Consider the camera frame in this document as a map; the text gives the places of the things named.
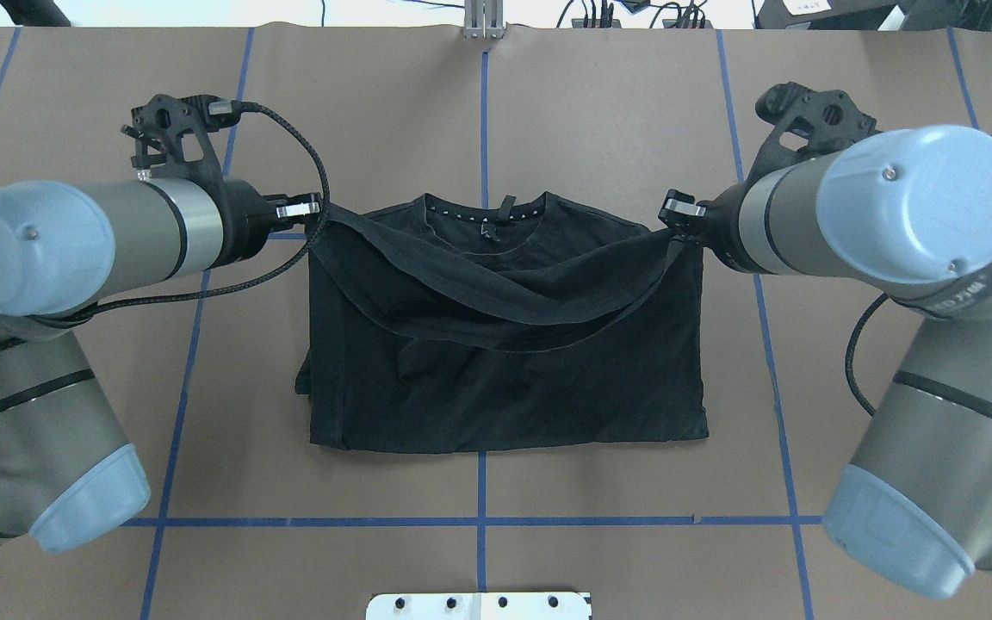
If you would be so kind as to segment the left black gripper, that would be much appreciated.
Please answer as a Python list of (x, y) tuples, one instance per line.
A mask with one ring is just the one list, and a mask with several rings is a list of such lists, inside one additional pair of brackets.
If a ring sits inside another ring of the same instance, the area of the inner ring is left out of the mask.
[(156, 95), (130, 111), (138, 179), (168, 203), (181, 264), (233, 264), (257, 255), (276, 223), (323, 211), (321, 193), (268, 194), (228, 176), (208, 135), (240, 121), (236, 102), (208, 94)]

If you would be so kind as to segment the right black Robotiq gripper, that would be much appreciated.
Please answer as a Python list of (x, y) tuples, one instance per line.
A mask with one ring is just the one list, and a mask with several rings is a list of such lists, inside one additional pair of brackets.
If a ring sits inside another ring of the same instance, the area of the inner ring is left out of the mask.
[(739, 220), (741, 201), (757, 182), (877, 134), (877, 118), (859, 110), (843, 90), (776, 84), (757, 99), (755, 111), (772, 130), (745, 179), (712, 201), (669, 189), (658, 212), (658, 220), (674, 232), (702, 232), (702, 244), (719, 259), (752, 258), (741, 244)]

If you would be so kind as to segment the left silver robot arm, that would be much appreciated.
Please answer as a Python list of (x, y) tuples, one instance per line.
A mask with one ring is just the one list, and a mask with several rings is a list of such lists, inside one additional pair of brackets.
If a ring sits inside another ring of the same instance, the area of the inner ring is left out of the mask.
[[(210, 134), (261, 114), (310, 154), (320, 189), (263, 194), (224, 172)], [(133, 180), (0, 187), (0, 547), (30, 536), (77, 549), (151, 498), (75, 329), (102, 313), (240, 293), (284, 272), (200, 293), (133, 291), (255, 257), (268, 237), (326, 208), (326, 167), (292, 123), (258, 102), (157, 95), (131, 111)]]

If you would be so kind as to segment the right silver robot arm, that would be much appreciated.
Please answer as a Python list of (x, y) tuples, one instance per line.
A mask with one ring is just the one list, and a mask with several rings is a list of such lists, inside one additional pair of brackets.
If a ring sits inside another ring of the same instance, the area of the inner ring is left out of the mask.
[(659, 220), (749, 274), (858, 280), (921, 315), (824, 511), (827, 537), (925, 598), (992, 574), (992, 134), (881, 131), (841, 90), (783, 83), (772, 132), (716, 199)]

